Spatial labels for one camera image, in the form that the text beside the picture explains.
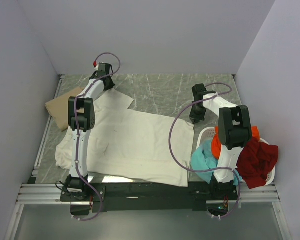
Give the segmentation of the cream white t shirt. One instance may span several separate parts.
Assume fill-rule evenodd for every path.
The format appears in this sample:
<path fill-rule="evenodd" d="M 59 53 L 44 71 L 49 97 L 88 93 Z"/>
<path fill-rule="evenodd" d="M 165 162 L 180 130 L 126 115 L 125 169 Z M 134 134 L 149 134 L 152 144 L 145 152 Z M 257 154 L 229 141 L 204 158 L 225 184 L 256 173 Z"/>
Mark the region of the cream white t shirt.
<path fill-rule="evenodd" d="M 173 117 L 129 109 L 134 100 L 114 89 L 94 102 L 96 123 L 88 139 L 89 172 L 188 186 L 194 126 Z"/>

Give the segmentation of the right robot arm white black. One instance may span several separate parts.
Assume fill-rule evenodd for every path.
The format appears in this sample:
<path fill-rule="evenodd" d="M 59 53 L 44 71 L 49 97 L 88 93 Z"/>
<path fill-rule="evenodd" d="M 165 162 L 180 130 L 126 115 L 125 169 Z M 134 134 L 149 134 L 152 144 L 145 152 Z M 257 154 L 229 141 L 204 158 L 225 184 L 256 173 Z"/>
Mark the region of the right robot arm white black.
<path fill-rule="evenodd" d="M 221 143 L 217 170 L 210 180 L 209 193 L 216 200 L 229 194 L 234 185 L 234 172 L 238 158 L 252 138 L 249 109 L 233 104 L 215 91 L 208 91 L 204 84 L 192 87 L 193 103 L 189 119 L 193 124 L 205 120 L 207 110 L 218 116 L 218 139 Z"/>

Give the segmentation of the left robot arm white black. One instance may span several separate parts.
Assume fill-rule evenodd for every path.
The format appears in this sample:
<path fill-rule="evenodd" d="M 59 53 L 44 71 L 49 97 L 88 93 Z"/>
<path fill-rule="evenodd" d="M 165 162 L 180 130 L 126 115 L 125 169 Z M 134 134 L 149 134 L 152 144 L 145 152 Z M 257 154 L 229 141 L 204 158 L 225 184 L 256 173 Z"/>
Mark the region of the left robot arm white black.
<path fill-rule="evenodd" d="M 88 143 L 92 129 L 96 124 L 94 101 L 101 93 L 112 89 L 113 67 L 109 63 L 94 63 L 95 72 L 89 78 L 87 87 L 68 100 L 68 125 L 72 135 L 72 159 L 69 176 L 62 191 L 74 196 L 78 201 L 86 200 L 91 188 L 88 183 Z"/>

